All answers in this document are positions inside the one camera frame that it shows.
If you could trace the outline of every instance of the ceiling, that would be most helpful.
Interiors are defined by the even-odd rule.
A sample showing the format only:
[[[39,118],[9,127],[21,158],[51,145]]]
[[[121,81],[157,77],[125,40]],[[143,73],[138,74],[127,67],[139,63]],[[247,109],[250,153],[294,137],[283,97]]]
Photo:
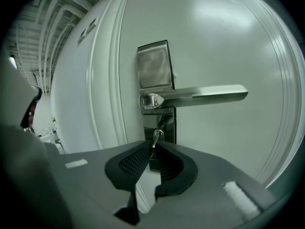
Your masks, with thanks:
[[[91,5],[94,5],[98,0],[86,0]],[[20,11],[19,15],[13,22],[11,28],[7,33],[7,50],[10,55],[13,55],[16,61],[16,65],[18,70],[21,72],[22,76],[25,77],[30,84],[39,85],[39,62],[38,62],[38,52],[39,52],[39,40],[41,36],[42,25],[44,22],[44,18],[46,16],[47,9],[50,5],[51,0],[32,0],[28,4],[24,6],[22,11]],[[78,5],[72,0],[58,0],[52,15],[50,17],[49,23],[47,25],[46,33],[44,36],[44,41],[42,44],[42,61],[44,61],[45,54],[45,43],[48,32],[50,31],[51,25],[54,21],[56,14],[59,9],[64,4],[70,4],[80,11],[86,13],[86,9]],[[64,16],[61,18],[58,26],[56,27],[54,36],[51,40],[51,45],[48,54],[48,65],[46,76],[49,76],[49,67],[51,60],[51,52],[54,49],[54,55],[52,59],[52,69],[51,73],[54,72],[57,59],[60,55],[61,49],[72,31],[73,27],[80,21],[80,18],[73,15],[69,11],[64,12]],[[61,35],[59,42],[57,43],[56,48],[54,48],[55,42],[58,39],[60,33],[63,31],[65,26],[68,25],[67,30]],[[47,93],[49,92],[49,77],[47,77],[46,84]]]

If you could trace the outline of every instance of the door handle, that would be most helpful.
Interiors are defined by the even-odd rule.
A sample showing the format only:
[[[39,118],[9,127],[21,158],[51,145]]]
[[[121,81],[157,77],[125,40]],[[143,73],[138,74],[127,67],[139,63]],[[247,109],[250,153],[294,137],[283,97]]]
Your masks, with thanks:
[[[242,85],[220,85],[173,89],[139,96],[143,110],[226,103],[243,100],[248,90]]]

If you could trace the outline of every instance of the lever handle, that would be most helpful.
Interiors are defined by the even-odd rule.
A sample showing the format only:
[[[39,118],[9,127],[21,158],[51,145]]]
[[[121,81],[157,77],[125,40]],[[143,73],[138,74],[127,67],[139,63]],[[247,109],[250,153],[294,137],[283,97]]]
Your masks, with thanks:
[[[243,100],[248,90],[242,85],[190,87],[141,94],[139,104],[143,110],[164,107],[183,107],[203,104],[225,103]]]

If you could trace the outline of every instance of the silver door handle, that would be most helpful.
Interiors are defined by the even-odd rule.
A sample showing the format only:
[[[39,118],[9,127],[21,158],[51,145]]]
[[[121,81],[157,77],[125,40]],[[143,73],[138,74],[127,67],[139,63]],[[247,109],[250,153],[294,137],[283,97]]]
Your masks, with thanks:
[[[190,87],[171,91],[141,94],[139,104],[143,110],[182,107],[240,101],[248,94],[242,85]]]

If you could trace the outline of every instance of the white door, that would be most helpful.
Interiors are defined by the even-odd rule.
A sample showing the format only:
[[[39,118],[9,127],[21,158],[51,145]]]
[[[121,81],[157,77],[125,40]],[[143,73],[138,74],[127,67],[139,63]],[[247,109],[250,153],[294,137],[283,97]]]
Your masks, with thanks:
[[[144,139],[137,48],[163,40],[176,89],[241,84],[249,91],[239,102],[177,108],[177,144],[268,182],[294,139],[300,94],[278,22],[258,0],[128,0],[119,57],[128,142]]]

